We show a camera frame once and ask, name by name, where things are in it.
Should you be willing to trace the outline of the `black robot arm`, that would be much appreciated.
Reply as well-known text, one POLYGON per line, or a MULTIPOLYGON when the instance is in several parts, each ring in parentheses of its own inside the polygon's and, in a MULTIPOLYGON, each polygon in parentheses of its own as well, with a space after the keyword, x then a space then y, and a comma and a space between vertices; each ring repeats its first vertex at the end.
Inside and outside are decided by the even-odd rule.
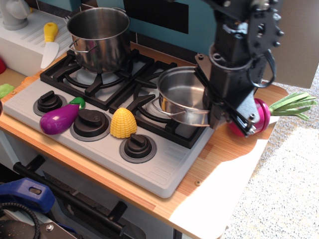
POLYGON ((257 88, 277 77, 272 48, 280 46, 280 0, 210 0, 217 23, 208 59, 197 55, 195 74, 204 85, 208 125, 233 122, 244 136, 260 120, 254 101, 257 88))

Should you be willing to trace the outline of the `black gripper with plate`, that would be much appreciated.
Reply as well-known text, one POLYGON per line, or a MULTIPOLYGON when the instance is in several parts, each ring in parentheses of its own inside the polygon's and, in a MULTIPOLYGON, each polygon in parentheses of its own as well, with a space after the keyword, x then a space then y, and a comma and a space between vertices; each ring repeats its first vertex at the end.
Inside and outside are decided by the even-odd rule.
POLYGON ((247 73, 252 65, 246 60, 233 67, 217 53, 195 56, 195 74, 204 85, 203 106, 210 109, 209 125, 218 129, 233 122, 244 136, 250 136, 253 125, 259 121, 254 101, 254 86, 247 73))

